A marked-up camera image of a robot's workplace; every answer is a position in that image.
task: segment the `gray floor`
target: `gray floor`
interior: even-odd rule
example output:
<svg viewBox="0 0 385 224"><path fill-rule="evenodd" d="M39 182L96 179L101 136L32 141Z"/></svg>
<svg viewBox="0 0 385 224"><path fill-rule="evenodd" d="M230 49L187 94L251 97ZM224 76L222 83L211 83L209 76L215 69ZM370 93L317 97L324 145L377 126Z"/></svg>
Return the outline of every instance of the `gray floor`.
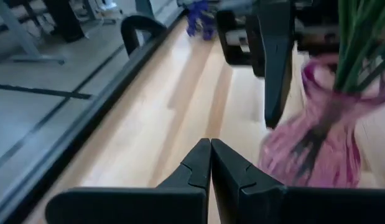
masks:
<svg viewBox="0 0 385 224"><path fill-rule="evenodd" d="M124 13L135 11L134 0L117 0ZM152 0L156 17L165 21L177 7L175 1ZM56 63L0 63L0 84L57 91L75 91L98 95L128 60L120 35L120 22L103 26L82 39L66 44L58 37L41 35L33 24L24 27L38 36L39 50L63 55L65 65ZM19 52L8 32L0 34L0 55ZM108 63L99 67L104 61ZM18 184L39 160L49 152L91 100L12 90L0 90L0 202L9 189Z"/></svg>

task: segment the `green plant stem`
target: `green plant stem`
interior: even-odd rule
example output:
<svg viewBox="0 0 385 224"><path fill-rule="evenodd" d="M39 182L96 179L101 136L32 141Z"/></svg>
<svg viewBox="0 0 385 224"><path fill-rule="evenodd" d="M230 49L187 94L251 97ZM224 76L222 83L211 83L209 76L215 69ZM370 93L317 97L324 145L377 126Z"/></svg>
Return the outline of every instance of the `green plant stem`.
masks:
<svg viewBox="0 0 385 224"><path fill-rule="evenodd" d="M357 1L358 0L351 0L350 2L350 27L353 27L354 26L354 21L356 20L356 16L357 16L357 13L358 13L358 8L357 8Z"/></svg>
<svg viewBox="0 0 385 224"><path fill-rule="evenodd" d="M366 0L360 0L359 1L359 6L358 6L358 10L357 10L357 16L360 16L362 14L362 12L364 11L364 7L366 7L366 4L367 1Z"/></svg>
<svg viewBox="0 0 385 224"><path fill-rule="evenodd" d="M360 93L364 91L378 76L383 74L385 71L385 58L384 60L378 65L372 73L368 75L356 88L355 92Z"/></svg>
<svg viewBox="0 0 385 224"><path fill-rule="evenodd" d="M294 181L298 181L304 174L308 173L308 180L315 167L318 154L325 142L329 131L333 125L340 120L341 114L346 109L344 102L337 99L328 99L318 123L311 127L291 151L294 157L299 158L304 152L308 151L303 163L296 173Z"/></svg>
<svg viewBox="0 0 385 224"><path fill-rule="evenodd" d="M373 52L368 56L368 64L362 69L362 71L367 70L377 59L378 56L385 57L385 44L380 44L376 47Z"/></svg>
<svg viewBox="0 0 385 224"><path fill-rule="evenodd" d="M354 88L357 85L357 79L359 75L359 71L362 68L363 60L368 55L368 52L371 50L374 44L376 44L378 35L382 32L383 27L385 26L385 7L380 13L380 16L376 20L374 27L372 29L371 36L369 40L366 42L364 47L361 49L358 57L355 59L355 63L351 68L346 83L342 89L343 92L351 92L354 91Z"/></svg>
<svg viewBox="0 0 385 224"><path fill-rule="evenodd" d="M378 19L380 12L384 9L384 5L385 0L369 1L366 9L356 18L354 28L351 32L352 37L348 43L346 52L340 55L340 63L336 73L335 84L333 86L334 90L343 89L348 75L350 74L350 70L353 68L356 58L361 52L359 46L367 44L368 40L371 38L373 24Z"/></svg>
<svg viewBox="0 0 385 224"><path fill-rule="evenodd" d="M348 39L350 37L348 31L349 31L349 22L348 22L348 1L339 1L338 2L338 10L339 10L339 26L340 26L340 49L339 49L339 55L340 58L343 58L347 44Z"/></svg>

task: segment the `light wood surface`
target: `light wood surface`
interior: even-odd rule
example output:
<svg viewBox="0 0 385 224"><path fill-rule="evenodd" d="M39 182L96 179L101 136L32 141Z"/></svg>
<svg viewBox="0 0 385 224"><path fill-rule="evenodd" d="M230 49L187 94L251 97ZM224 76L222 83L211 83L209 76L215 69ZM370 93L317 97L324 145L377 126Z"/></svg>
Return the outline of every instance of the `light wood surface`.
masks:
<svg viewBox="0 0 385 224"><path fill-rule="evenodd" d="M257 163L264 125L264 80L226 64L219 41L190 38L182 21L152 56L25 223L45 223L53 195L76 186L155 187L201 138L220 138ZM293 73L304 56L294 54ZM303 105L294 75L282 120ZM214 192L209 223L219 223Z"/></svg>

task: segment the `pink glass vase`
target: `pink glass vase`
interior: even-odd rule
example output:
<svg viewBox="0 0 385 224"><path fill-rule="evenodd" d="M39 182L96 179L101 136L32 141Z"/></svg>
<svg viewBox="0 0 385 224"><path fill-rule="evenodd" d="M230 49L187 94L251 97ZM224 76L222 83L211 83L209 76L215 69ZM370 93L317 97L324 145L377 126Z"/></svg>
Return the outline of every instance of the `pink glass vase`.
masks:
<svg viewBox="0 0 385 224"><path fill-rule="evenodd" d="M336 61L337 56L329 55L309 61L302 71L307 97L305 108L297 116L278 125L262 143L258 167L283 184L353 188L360 180L361 157L355 142L355 124L358 118L385 103L385 75L361 96L334 93L331 91L334 75L327 64ZM307 153L295 157L292 151L329 108L331 110L328 111L339 110L339 119L331 126L322 143L311 175L304 174L296 180Z"/></svg>

